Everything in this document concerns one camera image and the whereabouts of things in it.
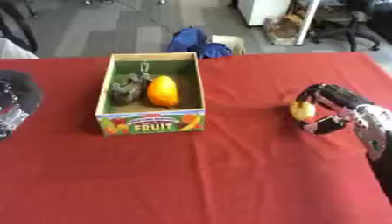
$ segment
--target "gray carpet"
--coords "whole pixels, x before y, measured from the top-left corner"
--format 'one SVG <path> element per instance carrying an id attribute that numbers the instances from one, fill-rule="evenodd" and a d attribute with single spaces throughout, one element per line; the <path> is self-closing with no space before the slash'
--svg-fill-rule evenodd
<path id="1" fill-rule="evenodd" d="M 261 28 L 247 28 L 230 0 L 116 0 L 111 5 L 84 0 L 35 0 L 37 19 L 29 19 L 38 39 L 38 56 L 95 57 L 111 53 L 159 53 L 172 34 L 187 26 L 201 27 L 208 35 L 235 35 L 245 39 L 247 53 L 333 53 L 348 51 L 344 39 L 322 44 L 275 46 Z M 25 7 L 19 5 L 27 15 Z M 360 41 L 360 51 L 392 72 L 392 45 L 382 41 L 379 52 Z"/>

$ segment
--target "white cabinet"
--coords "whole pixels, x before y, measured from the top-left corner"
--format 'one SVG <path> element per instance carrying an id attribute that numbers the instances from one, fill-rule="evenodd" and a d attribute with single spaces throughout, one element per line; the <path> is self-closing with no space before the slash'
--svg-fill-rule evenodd
<path id="1" fill-rule="evenodd" d="M 283 16 L 291 0 L 239 0 L 238 9 L 248 25 L 262 25 L 265 18 Z"/>

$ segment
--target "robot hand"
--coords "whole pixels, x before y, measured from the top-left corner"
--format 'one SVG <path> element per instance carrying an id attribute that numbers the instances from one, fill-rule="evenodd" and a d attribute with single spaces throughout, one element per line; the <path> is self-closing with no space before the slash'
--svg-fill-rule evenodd
<path id="1" fill-rule="evenodd" d="M 323 117 L 316 122 L 307 122 L 309 119 L 296 117 L 304 130 L 313 134 L 326 134 L 344 128 L 346 123 L 354 118 L 354 111 L 359 105 L 371 104 L 371 101 L 337 85 L 315 84 L 297 97 L 290 110 L 294 117 L 298 111 L 310 110 L 310 107 L 314 107 L 312 110 L 315 111 L 316 105 L 335 111 L 337 115 Z M 296 105 L 307 105 L 307 108 Z"/>
<path id="2" fill-rule="evenodd" d="M 9 137 L 42 101 L 42 91 L 26 74 L 0 71 L 0 140 Z"/>
<path id="3" fill-rule="evenodd" d="M 316 122 L 298 119 L 297 110 L 315 111 L 315 108 L 309 109 L 309 105 L 316 107 L 317 104 L 335 111 L 337 115 L 324 117 Z M 290 111 L 301 127 L 313 134 L 330 133 L 343 128 L 347 122 L 353 122 L 355 134 L 367 148 L 367 157 L 374 174 L 392 202 L 392 113 L 390 110 L 374 105 L 371 101 L 342 87 L 316 84 L 308 87 L 297 97 Z"/>

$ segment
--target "cardboard box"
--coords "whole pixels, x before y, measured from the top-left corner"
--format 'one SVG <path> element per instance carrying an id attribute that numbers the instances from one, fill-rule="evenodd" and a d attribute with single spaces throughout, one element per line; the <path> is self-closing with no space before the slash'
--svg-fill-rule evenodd
<path id="1" fill-rule="evenodd" d="M 236 36 L 213 35 L 211 41 L 213 43 L 223 44 L 226 47 L 230 48 L 233 52 L 233 55 L 245 54 L 245 41 L 243 40 L 243 38 L 239 38 Z"/>
<path id="2" fill-rule="evenodd" d="M 130 105 L 111 103 L 111 83 L 122 75 L 140 74 L 143 61 L 150 64 L 149 74 L 171 76 L 178 86 L 179 105 L 175 108 L 154 106 L 144 97 Z M 95 116 L 104 135 L 145 134 L 203 130 L 205 101 L 196 54 L 113 54 L 101 89 Z"/>
<path id="3" fill-rule="evenodd" d="M 279 22 L 278 19 L 272 19 L 267 17 L 264 20 L 264 32 L 271 41 L 273 46 L 294 46 L 297 42 L 297 35 L 291 38 L 279 38 L 275 33 L 274 29 L 276 24 Z"/>

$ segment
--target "red tablecloth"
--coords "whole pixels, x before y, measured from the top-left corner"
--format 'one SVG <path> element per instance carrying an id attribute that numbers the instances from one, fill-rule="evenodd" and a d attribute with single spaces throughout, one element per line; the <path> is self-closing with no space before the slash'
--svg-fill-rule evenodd
<path id="1" fill-rule="evenodd" d="M 363 54 L 203 60 L 205 131 L 112 137 L 94 117 L 107 63 L 0 61 L 45 91 L 0 143 L 0 223 L 392 223 L 350 129 L 312 136 L 287 110 L 319 82 L 392 109 L 392 80 Z"/>

